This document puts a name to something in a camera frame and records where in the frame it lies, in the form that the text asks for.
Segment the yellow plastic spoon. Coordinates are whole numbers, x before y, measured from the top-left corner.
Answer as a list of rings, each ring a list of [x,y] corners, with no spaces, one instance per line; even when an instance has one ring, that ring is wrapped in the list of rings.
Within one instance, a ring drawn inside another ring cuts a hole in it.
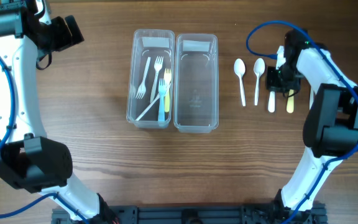
[[[293,113],[294,109],[295,109],[294,96],[293,96],[294,93],[295,93],[294,90],[290,90],[288,93],[288,99],[287,99],[287,112],[288,113]]]

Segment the white plastic utensil handle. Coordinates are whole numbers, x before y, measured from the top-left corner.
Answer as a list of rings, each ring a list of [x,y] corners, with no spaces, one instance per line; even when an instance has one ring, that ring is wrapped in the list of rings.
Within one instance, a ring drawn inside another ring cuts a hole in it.
[[[158,93],[160,96],[159,108],[158,108],[158,122],[165,121],[165,106],[164,106],[164,97],[167,92],[167,85],[163,78],[160,79],[158,84]]]

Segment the slim white plastic fork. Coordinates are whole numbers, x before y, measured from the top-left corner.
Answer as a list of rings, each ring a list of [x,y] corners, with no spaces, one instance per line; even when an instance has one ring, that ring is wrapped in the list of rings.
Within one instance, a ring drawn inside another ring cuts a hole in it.
[[[166,87],[166,90],[168,90],[168,88],[171,86],[171,84],[168,84]],[[135,121],[140,121],[141,118],[144,117],[144,115],[151,109],[151,107],[153,107],[153,105],[156,103],[157,100],[160,99],[160,94],[158,94],[155,99],[153,100],[153,102],[151,102],[148,107],[146,107],[145,110],[143,110],[143,112],[141,112],[141,114],[136,118]]]

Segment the translucent white plastic spoon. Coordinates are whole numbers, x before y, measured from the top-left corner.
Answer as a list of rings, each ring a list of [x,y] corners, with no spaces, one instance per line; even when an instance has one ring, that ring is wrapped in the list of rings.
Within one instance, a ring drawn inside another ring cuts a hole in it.
[[[314,90],[310,87],[309,109],[311,109],[314,102]]]

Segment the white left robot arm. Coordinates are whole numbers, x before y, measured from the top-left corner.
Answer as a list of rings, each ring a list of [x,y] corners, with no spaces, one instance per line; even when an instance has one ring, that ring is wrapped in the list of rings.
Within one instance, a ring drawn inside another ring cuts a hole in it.
[[[83,41],[73,16],[46,0],[0,2],[0,178],[52,199],[74,222],[118,223],[100,194],[73,173],[68,147],[47,137],[39,110],[40,61]]]

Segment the wide white plastic spoon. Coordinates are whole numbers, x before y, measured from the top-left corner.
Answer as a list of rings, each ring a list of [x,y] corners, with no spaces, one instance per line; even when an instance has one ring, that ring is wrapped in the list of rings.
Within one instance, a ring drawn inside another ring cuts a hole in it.
[[[271,91],[268,99],[268,111],[270,113],[275,112],[275,92]]]

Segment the clear white plastic fork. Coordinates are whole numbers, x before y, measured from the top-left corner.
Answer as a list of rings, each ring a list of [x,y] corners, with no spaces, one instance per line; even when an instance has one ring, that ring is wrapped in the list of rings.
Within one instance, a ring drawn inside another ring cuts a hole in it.
[[[151,61],[151,58],[148,57],[147,61],[146,61],[146,64],[145,64],[145,69],[144,69],[144,74],[143,74],[143,77],[142,77],[142,82],[139,85],[138,90],[137,90],[137,94],[136,94],[136,97],[135,97],[136,99],[143,99],[143,97],[145,95],[145,92],[146,92],[145,80],[147,78],[147,74],[148,74],[148,71],[149,71],[150,61]]]

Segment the cream plastic spoon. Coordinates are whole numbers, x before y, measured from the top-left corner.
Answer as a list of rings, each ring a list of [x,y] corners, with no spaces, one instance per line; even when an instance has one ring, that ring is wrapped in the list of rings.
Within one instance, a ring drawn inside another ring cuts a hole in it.
[[[245,63],[240,58],[237,58],[236,61],[234,62],[234,73],[239,78],[241,102],[242,102],[243,107],[246,106],[246,95],[245,95],[245,92],[244,92],[244,82],[243,82],[243,76],[244,76],[245,72],[246,72]]]

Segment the yellow plastic fork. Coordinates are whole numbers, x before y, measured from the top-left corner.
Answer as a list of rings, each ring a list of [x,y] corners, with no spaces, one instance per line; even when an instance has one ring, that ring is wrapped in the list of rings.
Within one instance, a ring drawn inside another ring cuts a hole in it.
[[[166,94],[164,97],[164,112],[168,113],[170,110],[170,84],[172,81],[172,70],[170,68],[165,69],[164,73],[165,84],[167,85]]]

